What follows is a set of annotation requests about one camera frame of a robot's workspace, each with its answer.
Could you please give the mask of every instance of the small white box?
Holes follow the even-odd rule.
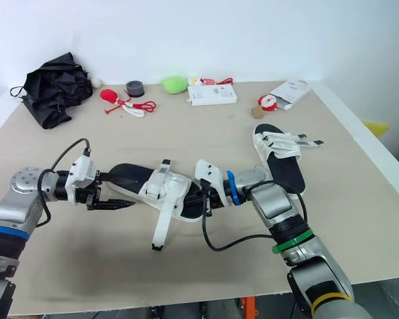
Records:
[[[278,108],[288,111],[310,90],[311,87],[309,85],[300,81],[290,80],[270,91],[270,94],[277,98]]]
[[[237,102],[237,95],[231,84],[192,85],[188,86],[188,92],[193,106]]]

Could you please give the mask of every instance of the white ball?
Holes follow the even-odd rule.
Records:
[[[97,77],[93,77],[90,81],[94,88],[100,88],[103,85],[102,80]]]

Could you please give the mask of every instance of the table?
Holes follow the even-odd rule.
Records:
[[[73,141],[90,140],[101,171],[118,163],[156,168],[164,158],[172,170],[192,177],[199,159],[222,171],[261,165],[252,131],[270,123],[285,132],[323,140],[303,149],[309,225],[326,243],[352,283],[399,277],[399,195],[312,92],[290,111],[251,116],[257,97],[276,82],[235,84],[237,104],[190,106],[187,92],[170,96],[146,86],[138,100],[158,107],[145,118],[122,110],[105,115],[109,104],[95,91],[68,109],[70,122],[43,130],[19,106],[0,129],[0,198],[20,167],[49,167]],[[119,94],[123,86],[111,86]],[[60,164],[68,169],[82,148]],[[125,198],[106,185],[104,197]],[[158,211],[143,203],[118,211],[87,211],[83,205],[50,203],[52,221],[37,229],[21,255],[11,314],[110,310],[275,294],[289,290],[287,267],[271,252],[273,241],[253,239],[215,253],[205,244],[200,223],[173,220],[166,246],[150,248]],[[224,208],[208,220],[216,245],[244,235],[267,233],[252,204]]]

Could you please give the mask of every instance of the green ball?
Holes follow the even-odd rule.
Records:
[[[183,92],[188,87],[187,80],[184,77],[178,75],[170,76],[163,79],[163,81],[161,81],[161,84],[168,94],[177,94]]]

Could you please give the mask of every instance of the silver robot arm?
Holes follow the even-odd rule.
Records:
[[[272,251],[280,254],[291,267],[287,279],[303,313],[316,319],[372,319],[354,303],[347,276],[309,228],[307,216],[300,215],[278,182],[265,181],[256,167],[240,173],[235,184],[240,197],[252,201],[276,241]]]
[[[11,178],[11,188],[0,201],[0,318],[6,318],[12,303],[15,285],[13,277],[19,256],[33,233],[43,208],[37,193],[37,181],[42,169],[25,167]],[[47,201],[56,201],[53,194],[57,173],[47,173],[42,183]]]
[[[9,312],[15,285],[8,278],[14,276],[26,242],[36,227],[50,221],[46,202],[85,203],[88,210],[113,210],[134,204],[122,199],[101,201],[99,185],[103,175],[93,168],[86,154],[72,163],[69,171],[25,167],[13,175],[9,192],[0,201],[0,319]],[[43,209],[47,219],[39,223]]]

